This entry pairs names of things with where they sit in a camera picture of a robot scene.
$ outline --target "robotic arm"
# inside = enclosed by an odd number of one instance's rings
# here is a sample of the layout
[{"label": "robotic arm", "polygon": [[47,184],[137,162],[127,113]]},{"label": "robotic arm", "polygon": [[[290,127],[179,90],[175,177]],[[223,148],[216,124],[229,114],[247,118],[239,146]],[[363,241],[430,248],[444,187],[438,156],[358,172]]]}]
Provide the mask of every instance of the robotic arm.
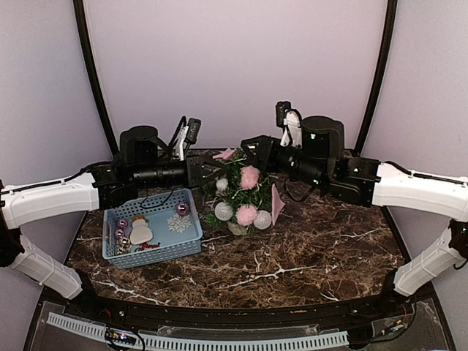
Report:
[{"label": "robotic arm", "polygon": [[[20,271],[67,299],[79,296],[83,277],[21,235],[20,226],[59,214],[115,208],[135,199],[139,189],[193,188],[214,180],[224,173],[223,164],[185,154],[196,142],[200,125],[201,121],[193,118],[186,125],[183,117],[168,146],[158,138],[157,129],[134,127],[121,134],[120,154],[111,162],[89,165],[70,177],[38,184],[3,187],[0,181],[0,267]],[[183,148],[174,150],[176,141]]]},{"label": "robotic arm", "polygon": [[388,291],[382,294],[411,296],[445,269],[468,259],[468,177],[419,173],[394,162],[359,157],[344,148],[342,122],[324,116],[302,119],[290,102],[276,105],[276,124],[284,130],[281,140],[263,135],[241,143],[255,167],[286,173],[346,203],[414,208],[452,219],[429,248],[388,275]]}]

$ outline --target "white wall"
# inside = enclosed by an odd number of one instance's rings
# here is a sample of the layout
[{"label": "white wall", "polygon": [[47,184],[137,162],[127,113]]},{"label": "white wall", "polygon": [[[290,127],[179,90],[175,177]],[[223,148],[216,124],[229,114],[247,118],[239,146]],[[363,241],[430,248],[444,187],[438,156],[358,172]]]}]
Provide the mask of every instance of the white wall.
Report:
[{"label": "white wall", "polygon": [[182,115],[198,147],[280,135],[275,104],[346,124],[354,146],[374,76],[385,0],[86,1],[117,134],[152,124],[167,142]]},{"label": "white wall", "polygon": [[[449,176],[468,175],[468,2],[399,1],[392,48],[364,155]],[[392,208],[409,252],[448,219]],[[458,350],[468,350],[468,269],[434,281]]]},{"label": "white wall", "polygon": [[[71,1],[0,1],[0,178],[27,184],[110,157],[89,88]],[[23,232],[63,261],[83,214]],[[22,350],[41,289],[0,269],[1,350]]]}]

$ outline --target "brown marble tabletop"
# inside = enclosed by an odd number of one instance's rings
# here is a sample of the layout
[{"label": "brown marble tabletop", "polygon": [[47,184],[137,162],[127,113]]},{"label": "brown marble tabletop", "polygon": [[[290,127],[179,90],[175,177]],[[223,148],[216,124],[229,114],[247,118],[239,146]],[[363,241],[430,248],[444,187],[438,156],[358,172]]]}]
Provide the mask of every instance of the brown marble tabletop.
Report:
[{"label": "brown marble tabletop", "polygon": [[[101,211],[90,212],[68,265],[86,272],[101,296],[199,308],[270,308],[345,301],[379,293],[385,275],[404,263],[379,208],[313,193],[286,206],[274,227],[245,236],[205,222],[213,203],[193,195],[203,228],[202,252],[125,270],[102,258]],[[300,196],[308,189],[294,183]]]}]

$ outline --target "light blue tray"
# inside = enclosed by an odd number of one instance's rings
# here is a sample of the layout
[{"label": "light blue tray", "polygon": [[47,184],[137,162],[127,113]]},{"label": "light blue tray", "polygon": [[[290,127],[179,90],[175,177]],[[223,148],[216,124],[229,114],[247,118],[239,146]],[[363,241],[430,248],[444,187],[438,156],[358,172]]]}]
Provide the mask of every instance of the light blue tray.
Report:
[{"label": "light blue tray", "polygon": [[[148,197],[145,207],[160,204],[167,198],[169,193],[158,194]],[[200,240],[203,236],[202,227],[198,218],[197,209],[193,200],[192,192],[189,189],[175,190],[169,200],[162,206],[145,210],[140,207],[144,198],[129,201],[118,208],[106,210],[104,215],[103,235],[102,235],[102,256],[115,267],[131,268],[139,265],[149,265],[151,263],[183,257],[201,252]],[[183,233],[169,231],[167,220],[176,214],[179,203],[190,204],[190,221],[192,226],[185,229]],[[114,247],[117,244],[114,232],[117,229],[117,221],[126,219],[129,223],[127,231],[131,230],[132,218],[143,215],[148,220],[148,226],[153,231],[153,239],[148,244],[161,243],[159,248],[146,249],[136,252],[139,245],[132,246],[129,254],[114,254]]]}]

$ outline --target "pink shiny bauble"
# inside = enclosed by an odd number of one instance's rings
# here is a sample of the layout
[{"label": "pink shiny bauble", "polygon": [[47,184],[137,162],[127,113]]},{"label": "pink shiny bauble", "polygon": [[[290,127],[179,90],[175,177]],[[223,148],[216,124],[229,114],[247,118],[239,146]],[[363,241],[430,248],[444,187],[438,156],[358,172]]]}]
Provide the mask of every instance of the pink shiny bauble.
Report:
[{"label": "pink shiny bauble", "polygon": [[119,219],[119,221],[117,222],[117,225],[119,228],[125,229],[129,226],[129,223],[125,219]]},{"label": "pink shiny bauble", "polygon": [[114,235],[116,236],[117,239],[121,239],[125,236],[125,232],[123,229],[118,228],[115,232]]},{"label": "pink shiny bauble", "polygon": [[190,213],[190,205],[188,203],[179,203],[176,212],[179,216],[187,216]]}]

